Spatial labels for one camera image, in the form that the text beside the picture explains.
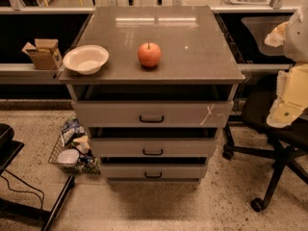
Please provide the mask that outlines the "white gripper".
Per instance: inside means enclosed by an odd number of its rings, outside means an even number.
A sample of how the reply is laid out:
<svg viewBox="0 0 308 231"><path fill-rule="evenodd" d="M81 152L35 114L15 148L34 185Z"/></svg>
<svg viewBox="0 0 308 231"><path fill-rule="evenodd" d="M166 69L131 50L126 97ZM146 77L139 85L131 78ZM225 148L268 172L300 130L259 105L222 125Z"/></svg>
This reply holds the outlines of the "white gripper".
<svg viewBox="0 0 308 231"><path fill-rule="evenodd" d="M308 64L299 63L288 72L279 71L276 93L277 102L269 110L267 125L284 128L308 107Z"/></svg>

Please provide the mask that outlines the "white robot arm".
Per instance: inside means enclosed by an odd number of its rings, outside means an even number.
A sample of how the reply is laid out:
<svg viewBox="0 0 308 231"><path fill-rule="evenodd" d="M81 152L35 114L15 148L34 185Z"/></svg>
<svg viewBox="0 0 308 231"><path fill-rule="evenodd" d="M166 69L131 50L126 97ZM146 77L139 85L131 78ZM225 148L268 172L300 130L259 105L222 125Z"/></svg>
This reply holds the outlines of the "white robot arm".
<svg viewBox="0 0 308 231"><path fill-rule="evenodd" d="M282 46L284 55L295 62L288 72L278 72L277 97L267 117L267 125L283 128L308 108L308 1L288 21L275 27L266 36L265 44Z"/></svg>

